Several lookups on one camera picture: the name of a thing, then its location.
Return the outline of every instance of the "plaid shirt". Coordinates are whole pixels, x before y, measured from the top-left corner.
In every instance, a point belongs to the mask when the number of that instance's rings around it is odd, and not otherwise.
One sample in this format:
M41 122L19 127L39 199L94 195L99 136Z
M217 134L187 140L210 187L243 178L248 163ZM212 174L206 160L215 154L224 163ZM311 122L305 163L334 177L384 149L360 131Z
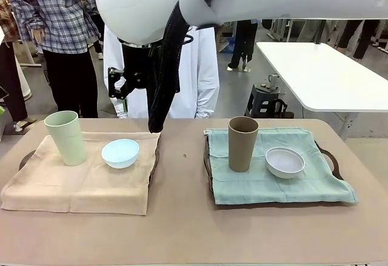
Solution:
M55 53L87 52L88 39L99 35L87 12L96 10L96 0L10 0L23 41L31 41L31 29L44 29L37 44Z
M0 26L2 28L2 31L4 32L4 41L13 42L19 39L18 26L16 25L15 18L13 17L11 9L8 6L6 0L0 0L0 10L8 13L8 16L10 18L7 21L0 19Z

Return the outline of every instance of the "brown cup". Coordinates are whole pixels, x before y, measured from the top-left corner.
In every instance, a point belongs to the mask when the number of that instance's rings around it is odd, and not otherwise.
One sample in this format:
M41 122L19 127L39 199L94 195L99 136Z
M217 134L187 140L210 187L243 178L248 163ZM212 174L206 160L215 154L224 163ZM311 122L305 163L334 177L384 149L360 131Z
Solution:
M252 159L259 124L246 116L229 121L229 167L236 172L246 172Z

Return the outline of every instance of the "white shirt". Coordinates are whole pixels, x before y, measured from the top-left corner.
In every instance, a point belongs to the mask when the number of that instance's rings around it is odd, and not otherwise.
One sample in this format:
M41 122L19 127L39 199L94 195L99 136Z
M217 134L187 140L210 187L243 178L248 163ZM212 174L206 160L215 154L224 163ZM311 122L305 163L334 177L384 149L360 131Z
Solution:
M182 48L179 66L179 83L181 92L172 102L169 117L171 118L208 118L214 112L218 92L218 64L216 55L215 34L213 28L188 32L193 42ZM121 43L105 27L104 34L104 80L108 85L108 68L124 69ZM124 79L116 83L121 87ZM112 99L119 118L148 118L146 90L134 90L127 97L128 113L123 104Z

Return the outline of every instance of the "brown plaid shirt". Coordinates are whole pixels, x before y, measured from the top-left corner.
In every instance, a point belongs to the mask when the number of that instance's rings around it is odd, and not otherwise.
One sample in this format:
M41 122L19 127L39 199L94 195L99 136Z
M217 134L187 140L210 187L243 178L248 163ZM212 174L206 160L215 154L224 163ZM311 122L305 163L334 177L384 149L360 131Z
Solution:
M6 21L0 19L0 26L5 36L4 40L6 42L8 41L12 42L19 39L18 26L16 25L15 18L13 17L11 9L8 6L6 0L0 0L0 10L6 11L10 17L10 19Z

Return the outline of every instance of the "white sleeve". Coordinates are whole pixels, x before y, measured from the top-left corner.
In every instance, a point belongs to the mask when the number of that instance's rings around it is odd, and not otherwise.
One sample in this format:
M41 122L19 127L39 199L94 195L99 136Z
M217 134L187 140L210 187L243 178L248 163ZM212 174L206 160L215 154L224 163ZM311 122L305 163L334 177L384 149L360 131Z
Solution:
M108 89L108 68L114 67L117 69L124 69L124 59L122 57L122 48L119 40L113 34L107 26L105 26L104 32L104 82ZM116 88L122 87L125 83L125 79L121 78L115 85ZM115 106L117 117L128 118L128 114L124 111L124 105L116 98L110 99Z
M198 99L196 118L209 118L216 108L219 92L218 63L214 28L199 31Z

